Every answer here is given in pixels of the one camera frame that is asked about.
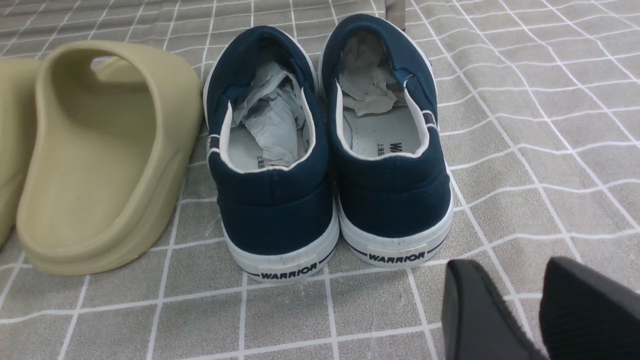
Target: floor mat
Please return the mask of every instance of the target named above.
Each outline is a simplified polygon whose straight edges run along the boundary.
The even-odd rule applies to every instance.
[[[444,359],[445,264],[482,264],[541,346],[543,272],[568,256],[640,290],[640,2],[407,0],[433,63],[454,188],[442,250],[371,268],[340,242],[308,281],[265,287],[231,260],[198,138],[165,234],[121,269],[53,277],[0,250],[0,352],[16,359]],[[242,29],[275,25],[317,66],[337,21],[383,0],[0,1],[0,56],[75,40],[163,48],[204,78]],[[47,336],[35,336],[46,331]]]

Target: gray fabric surface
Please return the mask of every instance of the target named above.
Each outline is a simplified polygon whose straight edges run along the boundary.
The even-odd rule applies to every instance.
[[[482,263],[529,336],[547,259],[640,290],[640,1],[407,0],[431,58],[454,225],[424,266],[388,271],[340,243],[310,280],[248,280],[225,247],[200,136],[155,247],[87,277],[40,274],[15,235],[0,251],[3,359],[444,359],[444,266]],[[352,13],[383,0],[3,0],[0,56],[76,40],[165,48],[204,77],[243,29],[270,24],[317,64]]]

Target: shoe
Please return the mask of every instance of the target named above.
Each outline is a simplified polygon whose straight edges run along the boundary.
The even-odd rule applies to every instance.
[[[352,15],[330,35],[319,80],[345,240],[374,265],[425,262],[453,220],[429,60],[390,22]]]
[[[36,138],[35,81],[40,62],[0,60],[0,246],[15,225]]]
[[[447,360],[543,360],[504,303],[495,283],[472,260],[447,263],[442,300]]]
[[[276,28],[249,29],[224,50],[203,96],[229,251],[261,282],[311,276],[333,254],[340,227],[309,57]]]
[[[640,359],[640,295],[575,260],[547,263],[540,302],[552,359]]]
[[[104,56],[117,60],[93,70]],[[50,274],[92,274],[156,242],[202,123],[201,91],[186,61],[149,46],[82,41],[46,57],[17,215],[30,264]]]

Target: sneaker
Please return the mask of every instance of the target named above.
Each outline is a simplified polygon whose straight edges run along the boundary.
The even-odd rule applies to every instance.
[[[358,14],[330,35],[319,74],[345,240],[374,265],[425,262],[453,218],[429,60],[390,22]]]
[[[261,282],[311,276],[338,240],[316,92],[309,57],[269,26],[232,41],[204,87],[207,162],[227,245],[248,276]]]

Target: shoe sole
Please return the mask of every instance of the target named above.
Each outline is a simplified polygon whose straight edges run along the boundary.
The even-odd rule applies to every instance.
[[[367,233],[349,221],[340,201],[338,209],[342,235],[351,251],[361,260],[383,268],[408,268],[427,261],[442,248],[453,223],[453,197],[439,223],[403,238],[384,238]]]
[[[551,258],[540,329],[553,359],[640,359],[640,295],[575,260]]]
[[[288,254],[257,255],[246,252],[229,239],[224,224],[222,229],[236,263],[248,277],[266,284],[290,284],[320,271],[331,260],[340,236],[335,205],[326,231],[309,245]]]
[[[543,360],[486,270],[451,260],[445,274],[442,332],[450,360]]]

